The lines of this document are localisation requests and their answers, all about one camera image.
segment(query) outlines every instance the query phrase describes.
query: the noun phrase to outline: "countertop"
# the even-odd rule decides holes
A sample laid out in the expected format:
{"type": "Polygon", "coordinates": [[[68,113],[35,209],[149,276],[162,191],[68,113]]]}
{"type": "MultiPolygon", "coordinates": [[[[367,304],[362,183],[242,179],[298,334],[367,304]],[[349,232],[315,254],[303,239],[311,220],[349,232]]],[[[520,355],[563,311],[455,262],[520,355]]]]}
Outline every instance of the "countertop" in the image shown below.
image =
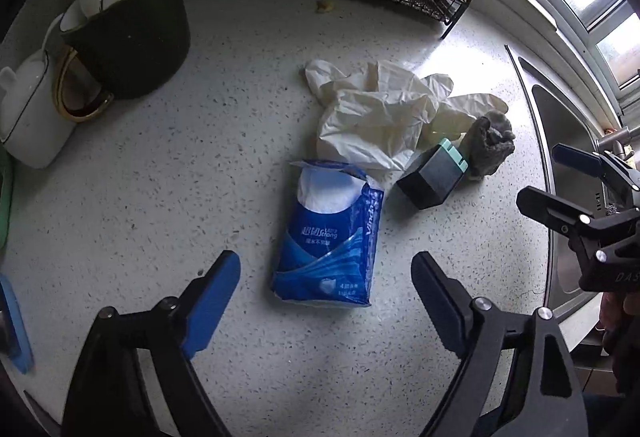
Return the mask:
{"type": "MultiPolygon", "coordinates": [[[[185,0],[191,50],[169,83],[79,125],[46,170],[17,166],[0,270],[36,365],[25,376],[5,365],[54,417],[101,307],[148,309],[223,249],[241,258],[240,284],[193,365],[235,435],[421,432],[458,361],[412,286],[418,251],[502,309],[542,304],[548,233],[515,205],[523,186],[544,187],[504,48],[517,40],[472,10],[441,42],[440,24],[334,1],[333,12],[317,14],[316,0],[185,0]],[[463,184],[440,207],[416,212],[390,192],[370,308],[287,305],[268,289],[295,197],[298,171],[288,163],[313,156],[322,112],[301,75],[312,58],[344,72],[388,59],[420,76],[447,73],[456,93],[504,99],[517,136],[494,176],[463,184]]],[[[171,432],[168,414],[159,418],[171,432]]]]}

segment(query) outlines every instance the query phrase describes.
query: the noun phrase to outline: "utensil holder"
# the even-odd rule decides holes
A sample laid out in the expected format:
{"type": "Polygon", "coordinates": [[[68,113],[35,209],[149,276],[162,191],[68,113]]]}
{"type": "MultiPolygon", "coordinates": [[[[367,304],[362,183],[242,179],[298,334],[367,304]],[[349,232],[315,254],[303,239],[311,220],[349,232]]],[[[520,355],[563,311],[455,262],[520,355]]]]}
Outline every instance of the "utensil holder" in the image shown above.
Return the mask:
{"type": "Polygon", "coordinates": [[[119,0],[61,36],[70,49],[56,77],[54,102],[75,122],[99,115],[114,99],[138,98],[163,85],[184,62],[191,40],[182,0],[119,0]],[[75,57],[102,89],[87,106],[70,110],[63,80],[75,57]]]}

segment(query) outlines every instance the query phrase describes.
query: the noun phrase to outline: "white lid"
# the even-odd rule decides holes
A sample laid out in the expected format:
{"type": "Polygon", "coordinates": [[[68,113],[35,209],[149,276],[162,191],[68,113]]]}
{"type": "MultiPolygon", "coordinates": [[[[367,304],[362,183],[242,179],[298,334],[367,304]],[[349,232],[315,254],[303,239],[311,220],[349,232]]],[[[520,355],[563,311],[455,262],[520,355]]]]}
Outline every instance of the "white lid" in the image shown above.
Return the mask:
{"type": "Polygon", "coordinates": [[[49,64],[47,54],[36,51],[14,73],[9,67],[0,70],[0,141],[4,143],[30,97],[36,91],[49,64]]]}

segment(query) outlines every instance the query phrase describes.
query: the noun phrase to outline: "sink basin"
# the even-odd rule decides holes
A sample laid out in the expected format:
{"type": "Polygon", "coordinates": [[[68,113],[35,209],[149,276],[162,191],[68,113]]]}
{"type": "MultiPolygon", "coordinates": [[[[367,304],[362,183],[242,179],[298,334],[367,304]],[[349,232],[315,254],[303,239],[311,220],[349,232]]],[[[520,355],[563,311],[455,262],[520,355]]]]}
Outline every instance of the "sink basin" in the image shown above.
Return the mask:
{"type": "MultiPolygon", "coordinates": [[[[546,190],[592,212],[596,218],[606,215],[606,196],[602,181],[557,164],[551,150],[558,143],[594,152],[599,133],[587,126],[580,111],[536,67],[508,48],[514,67],[524,87],[534,119],[545,172],[546,190]]],[[[558,321],[571,315],[596,293],[578,286],[580,266],[568,239],[549,232],[549,267],[545,305],[558,321]]]]}

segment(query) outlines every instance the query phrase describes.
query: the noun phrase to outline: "tissue pack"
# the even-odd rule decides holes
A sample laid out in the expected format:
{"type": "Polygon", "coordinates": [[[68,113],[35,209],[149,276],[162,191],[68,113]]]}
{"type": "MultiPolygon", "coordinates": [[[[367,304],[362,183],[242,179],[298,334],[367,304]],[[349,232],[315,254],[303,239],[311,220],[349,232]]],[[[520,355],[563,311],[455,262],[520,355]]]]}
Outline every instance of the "tissue pack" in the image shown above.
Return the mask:
{"type": "Polygon", "coordinates": [[[272,289],[282,300],[369,306],[383,192],[354,165],[302,167],[272,289]]]}

